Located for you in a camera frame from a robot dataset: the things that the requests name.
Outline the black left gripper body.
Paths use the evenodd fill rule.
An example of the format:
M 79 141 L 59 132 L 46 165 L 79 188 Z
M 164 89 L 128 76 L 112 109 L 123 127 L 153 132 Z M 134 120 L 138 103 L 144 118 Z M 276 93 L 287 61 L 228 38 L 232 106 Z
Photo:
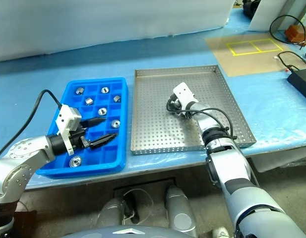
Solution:
M 91 142 L 86 139 L 86 128 L 79 125 L 76 130 L 71 130 L 69 132 L 69 139 L 73 150 L 86 149 L 91 146 Z

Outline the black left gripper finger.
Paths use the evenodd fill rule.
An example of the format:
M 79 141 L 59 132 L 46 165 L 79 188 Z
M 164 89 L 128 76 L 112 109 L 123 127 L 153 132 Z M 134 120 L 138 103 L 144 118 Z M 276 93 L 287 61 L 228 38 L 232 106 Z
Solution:
M 117 137 L 117 135 L 118 135 L 117 133 L 109 133 L 109 134 L 103 135 L 94 141 L 90 141 L 89 147 L 91 150 L 102 147 L 110 143 L 112 140 L 114 140 Z
M 101 123 L 103 123 L 106 120 L 106 118 L 101 118 L 101 117 L 94 117 L 90 119 L 86 119 L 80 122 L 80 125 L 82 128 L 90 128 L 97 126 Z

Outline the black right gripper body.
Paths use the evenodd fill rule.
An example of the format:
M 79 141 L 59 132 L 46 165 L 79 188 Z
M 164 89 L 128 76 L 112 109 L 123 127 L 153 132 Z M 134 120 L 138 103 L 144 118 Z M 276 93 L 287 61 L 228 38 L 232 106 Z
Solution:
M 173 100 L 173 111 L 178 116 L 186 116 L 186 112 L 183 112 L 182 105 L 177 97 Z

